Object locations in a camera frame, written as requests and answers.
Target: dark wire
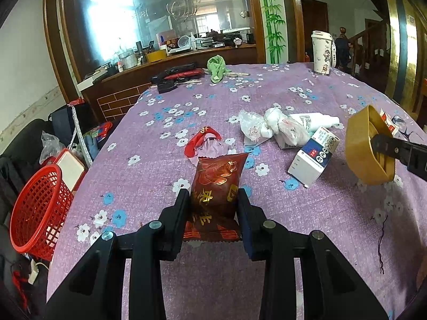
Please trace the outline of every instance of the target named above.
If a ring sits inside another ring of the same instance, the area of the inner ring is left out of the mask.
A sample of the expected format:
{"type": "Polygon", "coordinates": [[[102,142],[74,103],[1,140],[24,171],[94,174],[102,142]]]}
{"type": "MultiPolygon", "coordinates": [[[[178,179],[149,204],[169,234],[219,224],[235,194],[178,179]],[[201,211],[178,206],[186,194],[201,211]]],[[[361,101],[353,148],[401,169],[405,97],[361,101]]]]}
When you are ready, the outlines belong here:
{"type": "Polygon", "coordinates": [[[378,256],[379,256],[379,264],[381,265],[379,268],[381,269],[382,274],[384,274],[384,264],[383,264],[383,260],[381,259],[381,253],[379,252],[379,248],[381,247],[381,241],[383,240],[384,237],[384,224],[387,221],[387,218],[389,217],[389,215],[387,214],[386,219],[383,222],[383,227],[381,228],[381,237],[378,240],[378,256]]]}

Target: purple tablecloth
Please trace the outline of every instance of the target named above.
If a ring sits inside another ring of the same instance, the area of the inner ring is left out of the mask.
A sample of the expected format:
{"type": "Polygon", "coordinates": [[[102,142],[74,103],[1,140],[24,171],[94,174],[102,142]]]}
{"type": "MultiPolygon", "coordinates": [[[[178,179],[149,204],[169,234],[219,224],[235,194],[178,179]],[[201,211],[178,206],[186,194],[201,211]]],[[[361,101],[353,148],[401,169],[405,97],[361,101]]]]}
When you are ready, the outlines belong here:
{"type": "MultiPolygon", "coordinates": [[[[324,231],[342,251],[381,302],[397,317],[415,294],[415,280],[427,238],[425,182],[396,162],[394,182],[366,186],[345,162],[345,126],[351,114],[367,104],[406,120],[408,131],[424,140],[417,124],[386,96],[340,71],[312,73],[313,64],[238,65],[240,79],[209,77],[200,85],[183,85],[159,95],[144,93],[126,114],[84,178],[61,231],[49,271],[48,297],[104,230],[121,235],[157,219],[190,187],[195,167],[184,145],[204,125],[212,126],[243,152],[243,133],[236,117],[241,109],[263,114],[273,106],[284,113],[321,112],[339,116],[331,128],[341,138],[337,151],[308,189],[288,173],[298,149],[279,149],[270,139],[251,150],[240,187],[252,204],[289,230],[324,231]],[[264,164],[264,169],[257,167],[264,164]],[[384,274],[380,274],[378,239],[384,274]]],[[[123,290],[127,319],[129,266],[123,290]]],[[[238,243],[184,243],[174,262],[162,262],[168,319],[257,319],[262,294],[263,262],[250,262],[238,243]]],[[[301,272],[297,270],[297,307],[303,311],[301,272]]]]}

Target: white cup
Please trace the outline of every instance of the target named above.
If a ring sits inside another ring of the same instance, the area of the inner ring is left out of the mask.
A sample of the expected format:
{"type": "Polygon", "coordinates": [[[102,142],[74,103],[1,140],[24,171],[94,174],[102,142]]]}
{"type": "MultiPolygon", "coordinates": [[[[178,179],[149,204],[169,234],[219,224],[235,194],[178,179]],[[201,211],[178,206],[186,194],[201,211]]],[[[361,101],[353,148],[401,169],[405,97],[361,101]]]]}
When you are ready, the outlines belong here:
{"type": "Polygon", "coordinates": [[[327,32],[313,31],[314,71],[320,74],[329,74],[330,67],[335,67],[337,51],[332,36],[327,32]]]}

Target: brick pattern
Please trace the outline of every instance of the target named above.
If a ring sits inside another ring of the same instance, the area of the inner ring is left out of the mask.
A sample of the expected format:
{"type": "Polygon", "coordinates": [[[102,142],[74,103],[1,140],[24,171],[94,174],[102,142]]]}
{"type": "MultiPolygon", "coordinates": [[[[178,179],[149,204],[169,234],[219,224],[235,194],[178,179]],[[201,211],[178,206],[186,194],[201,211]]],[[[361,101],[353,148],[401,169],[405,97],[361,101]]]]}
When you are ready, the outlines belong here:
{"type": "Polygon", "coordinates": [[[119,91],[115,94],[100,97],[98,104],[107,121],[112,122],[123,117],[136,103],[139,96],[150,87],[150,83],[119,91]]]}

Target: yellow container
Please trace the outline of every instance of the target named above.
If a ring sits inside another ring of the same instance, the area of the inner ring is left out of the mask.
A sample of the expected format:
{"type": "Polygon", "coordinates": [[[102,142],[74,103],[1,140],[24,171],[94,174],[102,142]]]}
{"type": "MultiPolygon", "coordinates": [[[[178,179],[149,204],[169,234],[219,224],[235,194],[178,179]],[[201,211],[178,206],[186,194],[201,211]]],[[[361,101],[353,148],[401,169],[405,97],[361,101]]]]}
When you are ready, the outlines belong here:
{"type": "Polygon", "coordinates": [[[165,49],[160,49],[147,54],[147,60],[150,63],[154,63],[155,61],[159,61],[166,58],[167,58],[167,52],[165,49]]]}
{"type": "Polygon", "coordinates": [[[396,160],[373,152],[371,139],[377,135],[392,137],[386,123],[372,106],[349,118],[345,135],[345,158],[349,168],[368,185],[379,185],[394,179],[396,160]]]}

